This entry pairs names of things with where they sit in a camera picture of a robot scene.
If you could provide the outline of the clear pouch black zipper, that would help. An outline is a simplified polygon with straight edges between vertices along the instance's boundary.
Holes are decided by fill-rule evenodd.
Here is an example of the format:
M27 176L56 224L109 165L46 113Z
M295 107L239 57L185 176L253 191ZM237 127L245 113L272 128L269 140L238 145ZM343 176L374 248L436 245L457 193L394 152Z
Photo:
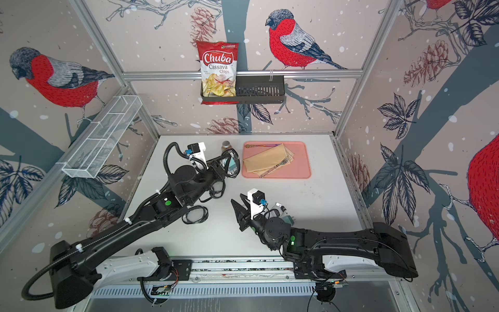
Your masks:
M221 165L226 177L236 178L241 169L238 153L233 148L224 150Z

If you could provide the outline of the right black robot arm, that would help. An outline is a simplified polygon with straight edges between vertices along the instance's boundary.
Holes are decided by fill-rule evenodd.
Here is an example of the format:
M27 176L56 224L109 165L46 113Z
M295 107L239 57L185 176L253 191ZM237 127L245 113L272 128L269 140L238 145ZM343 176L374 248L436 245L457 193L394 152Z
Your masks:
M261 243L280 252L282 258L294 264L298 279L324 280L346 277L343 269L326 270L323 256L352 256L374 261L375 265L397 278L411 280L418 272L406 234L382 222L353 232L319 232L294 228L268 210L252 217L250 200L240 195L242 204L231 200L240 231L251 228Z

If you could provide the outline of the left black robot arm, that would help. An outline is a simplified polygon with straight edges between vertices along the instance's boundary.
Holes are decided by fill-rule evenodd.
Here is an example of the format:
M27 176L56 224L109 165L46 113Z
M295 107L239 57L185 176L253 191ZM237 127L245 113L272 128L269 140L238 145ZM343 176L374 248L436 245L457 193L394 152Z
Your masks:
M168 166L168 155L162 163L168 177L166 184L146 198L137 210L123 221L94 237L69 244L61 241L51 248L50 264L39 270L23 287L22 299L38 301L53 298L58 309L69 308L91 292L116 279L158 279L175 275L172 261L163 247L154 247L148 261L138 256L123 257L123 265L112 266L111 257L133 242L159 231L188 214L206 192L211 198L222 193L214 185L235 178L240 173L237 155L225 151L208 161L194 155L191 149L180 152L189 165L175 172Z

